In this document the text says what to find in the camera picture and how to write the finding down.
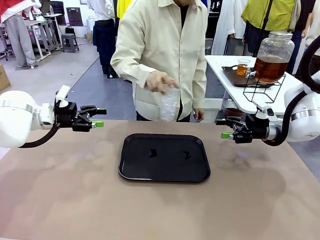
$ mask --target black bag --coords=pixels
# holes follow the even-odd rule
[[[75,33],[75,29],[74,29],[73,27],[71,27],[71,26],[67,26],[67,27],[65,28],[65,33],[66,33],[66,34],[74,34],[75,37],[77,37],[77,36],[76,36],[76,33]]]

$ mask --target glass of tea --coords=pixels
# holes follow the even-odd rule
[[[250,61],[247,59],[239,59],[238,60],[238,68],[236,70],[236,74],[238,76],[245,76],[247,68],[249,66]]]

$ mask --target bottle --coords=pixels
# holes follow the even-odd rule
[[[54,8],[51,5],[50,5],[50,13],[51,13],[51,15],[55,14],[54,13]]]
[[[284,31],[272,31],[264,39],[254,65],[255,79],[271,84],[279,80],[289,64],[295,44],[291,41],[293,34]]]
[[[175,122],[177,121],[180,106],[179,89],[170,88],[168,85],[165,86],[166,95],[161,95],[160,100],[160,119],[164,122]]]

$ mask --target shirt collar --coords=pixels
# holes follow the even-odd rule
[[[202,6],[199,3],[200,0],[195,0],[194,3],[192,4],[192,7],[195,8],[200,8],[202,10]],[[171,4],[175,4],[174,0],[158,0],[158,7],[163,8],[167,7]]]

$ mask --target person in red jacket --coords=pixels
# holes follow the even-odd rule
[[[4,23],[18,67],[36,67],[31,39],[22,14],[29,14],[35,0],[0,0],[0,21]]]

